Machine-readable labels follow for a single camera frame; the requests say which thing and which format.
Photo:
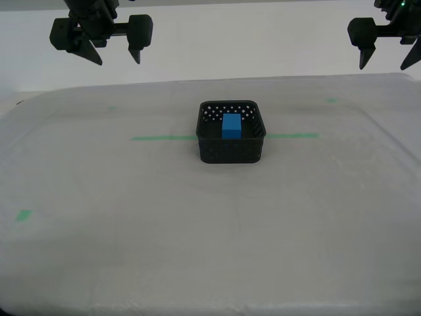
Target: blue cube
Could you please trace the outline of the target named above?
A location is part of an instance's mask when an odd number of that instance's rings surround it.
[[[224,114],[222,119],[222,139],[241,139],[241,115]]]

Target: green tape mark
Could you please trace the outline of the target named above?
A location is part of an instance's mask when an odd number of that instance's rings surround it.
[[[266,137],[269,139],[279,139],[279,138],[319,138],[317,133],[308,133],[308,134],[268,134]]]
[[[18,216],[16,216],[16,222],[24,222],[27,221],[30,216],[32,214],[32,211],[28,211],[28,210],[21,210],[18,214]]]
[[[330,97],[329,99],[326,99],[326,102],[328,103],[337,103],[337,99],[334,97]]]
[[[137,142],[152,142],[157,140],[197,140],[196,136],[145,136],[145,137],[133,137],[132,141]]]

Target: green tape line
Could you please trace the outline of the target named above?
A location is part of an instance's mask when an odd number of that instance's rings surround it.
[[[16,216],[16,222],[24,222],[27,221],[32,214],[32,211],[22,210],[19,212],[18,216]]]
[[[133,141],[137,142],[152,142],[157,140],[197,140],[196,136],[145,136],[145,137],[133,137]]]
[[[308,134],[268,134],[268,139],[282,139],[282,138],[319,138],[317,133]],[[197,140],[196,136],[144,136],[144,137],[133,137],[131,139],[134,142],[156,142],[159,140]]]
[[[308,133],[308,134],[267,134],[269,139],[279,139],[279,138],[319,138],[317,133]]]

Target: white background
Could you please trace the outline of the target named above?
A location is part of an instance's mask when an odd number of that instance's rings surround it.
[[[1,12],[0,93],[74,86],[265,76],[400,72],[410,50],[399,39],[379,39],[363,71],[347,34],[354,17],[385,24],[372,1],[311,1],[121,8],[118,22],[150,14],[152,46],[137,66],[126,38],[100,49],[104,65],[55,51],[49,33],[67,11]],[[407,70],[421,78],[421,64]]]

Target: black basket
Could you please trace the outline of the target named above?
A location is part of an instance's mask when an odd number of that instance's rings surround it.
[[[241,115],[241,139],[222,139],[224,113]],[[204,163],[256,163],[266,136],[259,107],[253,101],[209,101],[197,121],[200,158]]]

